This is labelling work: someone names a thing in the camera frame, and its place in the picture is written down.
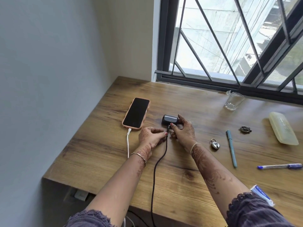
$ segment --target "glass tumbler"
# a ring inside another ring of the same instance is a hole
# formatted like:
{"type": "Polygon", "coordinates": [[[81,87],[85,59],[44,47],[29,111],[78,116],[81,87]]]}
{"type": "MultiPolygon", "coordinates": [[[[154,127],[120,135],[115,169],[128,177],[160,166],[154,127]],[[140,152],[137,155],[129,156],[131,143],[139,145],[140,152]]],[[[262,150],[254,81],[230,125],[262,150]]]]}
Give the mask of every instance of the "glass tumbler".
{"type": "Polygon", "coordinates": [[[241,95],[240,93],[232,92],[229,95],[229,98],[227,99],[224,106],[228,110],[234,111],[239,107],[239,105],[244,101],[244,99],[245,99],[244,96],[241,95]]]}

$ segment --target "forearm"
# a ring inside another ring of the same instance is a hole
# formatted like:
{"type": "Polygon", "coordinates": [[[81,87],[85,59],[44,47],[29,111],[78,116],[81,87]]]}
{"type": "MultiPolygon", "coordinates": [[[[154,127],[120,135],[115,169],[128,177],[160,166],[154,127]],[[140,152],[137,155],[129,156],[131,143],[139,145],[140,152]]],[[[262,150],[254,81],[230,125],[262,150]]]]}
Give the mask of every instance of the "forearm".
{"type": "Polygon", "coordinates": [[[238,194],[250,192],[250,190],[202,145],[194,146],[192,157],[214,202],[226,219],[226,211],[233,198],[236,198],[238,194]]]}
{"type": "MultiPolygon", "coordinates": [[[[147,152],[144,148],[150,147],[138,147],[135,152],[148,159],[149,156],[146,156],[147,152]]],[[[131,155],[99,191],[86,210],[100,210],[111,219],[112,225],[121,226],[143,168],[142,158],[136,154],[131,155]]]]}

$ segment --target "hand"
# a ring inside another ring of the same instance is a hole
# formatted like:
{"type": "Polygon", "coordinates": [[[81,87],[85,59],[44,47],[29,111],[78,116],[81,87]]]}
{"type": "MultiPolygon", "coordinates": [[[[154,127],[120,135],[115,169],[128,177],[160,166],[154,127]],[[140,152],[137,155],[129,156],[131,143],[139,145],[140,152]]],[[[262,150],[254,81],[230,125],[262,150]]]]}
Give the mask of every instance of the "hand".
{"type": "Polygon", "coordinates": [[[146,160],[152,155],[152,149],[165,141],[167,132],[162,128],[145,127],[139,134],[139,148],[137,153],[141,154],[146,160]]]}
{"type": "Polygon", "coordinates": [[[183,128],[179,129],[176,125],[170,124],[173,132],[171,136],[179,140],[180,144],[185,148],[187,153],[190,153],[191,147],[197,142],[195,130],[191,122],[186,120],[181,115],[178,115],[180,122],[183,123],[183,128]]]}

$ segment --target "wood grain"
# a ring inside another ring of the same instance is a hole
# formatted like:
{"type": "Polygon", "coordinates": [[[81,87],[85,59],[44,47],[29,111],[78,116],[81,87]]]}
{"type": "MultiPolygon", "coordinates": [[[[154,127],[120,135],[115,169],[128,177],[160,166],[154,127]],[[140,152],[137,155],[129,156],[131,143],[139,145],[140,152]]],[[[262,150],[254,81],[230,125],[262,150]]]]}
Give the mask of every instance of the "wood grain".
{"type": "MultiPolygon", "coordinates": [[[[134,97],[151,100],[144,126],[160,127],[164,114],[182,114],[193,123],[199,142],[209,149],[212,138],[220,143],[221,148],[212,154],[227,169],[249,188],[258,184],[290,222],[303,226],[303,171],[256,169],[257,165],[303,163],[303,108],[299,106],[246,99],[232,112],[223,107],[226,95],[118,77],[44,178],[97,194],[127,158],[127,129],[121,121],[134,97]],[[300,145],[277,141],[268,120],[271,111],[285,114],[300,145]],[[250,127],[252,133],[241,134],[241,126],[250,127]],[[228,129],[237,169],[225,134],[228,129]]],[[[138,134],[129,135],[131,152],[138,146],[138,134]]],[[[153,168],[164,151],[165,144],[153,151],[132,206],[150,210],[153,168]]],[[[226,226],[195,162],[172,139],[157,166],[154,212],[194,226],[226,226]]]]}

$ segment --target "wire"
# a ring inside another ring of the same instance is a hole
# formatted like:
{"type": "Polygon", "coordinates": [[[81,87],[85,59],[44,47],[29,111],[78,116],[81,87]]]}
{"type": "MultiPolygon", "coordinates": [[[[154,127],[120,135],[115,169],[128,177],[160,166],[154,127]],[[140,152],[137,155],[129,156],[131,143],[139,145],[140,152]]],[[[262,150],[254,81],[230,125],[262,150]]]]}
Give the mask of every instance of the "wire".
{"type": "Polygon", "coordinates": [[[128,129],[128,132],[127,132],[127,136],[126,136],[126,141],[127,141],[127,158],[129,158],[129,143],[128,143],[128,136],[131,132],[131,128],[128,129]]]}
{"type": "Polygon", "coordinates": [[[127,217],[130,221],[131,221],[131,223],[133,224],[132,226],[133,227],[135,227],[135,225],[134,225],[134,222],[129,218],[129,217],[127,217]]]}
{"type": "Polygon", "coordinates": [[[146,224],[146,222],[145,222],[138,214],[134,213],[134,212],[131,211],[131,210],[128,210],[127,212],[130,212],[130,213],[132,213],[133,215],[135,215],[135,216],[136,216],[137,218],[139,218],[147,227],[149,227],[149,225],[146,224]]]}
{"type": "Polygon", "coordinates": [[[165,156],[165,154],[167,152],[167,137],[168,136],[166,136],[166,148],[165,148],[165,152],[161,156],[161,158],[157,161],[156,165],[154,166],[154,183],[153,183],[153,186],[152,186],[152,194],[151,194],[151,220],[152,220],[152,223],[153,223],[154,227],[156,227],[156,225],[154,224],[154,215],[152,213],[152,205],[153,205],[153,202],[154,202],[154,185],[155,185],[156,167],[157,167],[158,163],[161,161],[161,159],[165,156]]]}

